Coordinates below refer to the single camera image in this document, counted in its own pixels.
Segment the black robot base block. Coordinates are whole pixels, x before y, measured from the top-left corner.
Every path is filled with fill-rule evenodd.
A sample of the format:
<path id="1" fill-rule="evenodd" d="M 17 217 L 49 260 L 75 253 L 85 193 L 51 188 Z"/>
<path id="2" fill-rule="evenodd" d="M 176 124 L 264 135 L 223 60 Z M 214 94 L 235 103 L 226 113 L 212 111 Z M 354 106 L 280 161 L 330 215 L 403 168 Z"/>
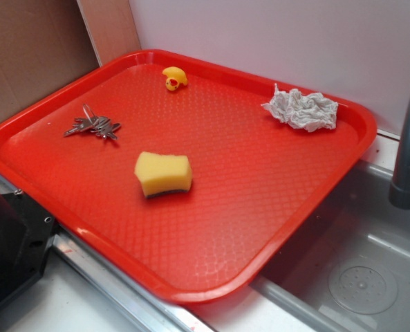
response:
<path id="1" fill-rule="evenodd" d="M 0 310 L 42 278 L 55 228 L 29 195 L 0 193 Z"/>

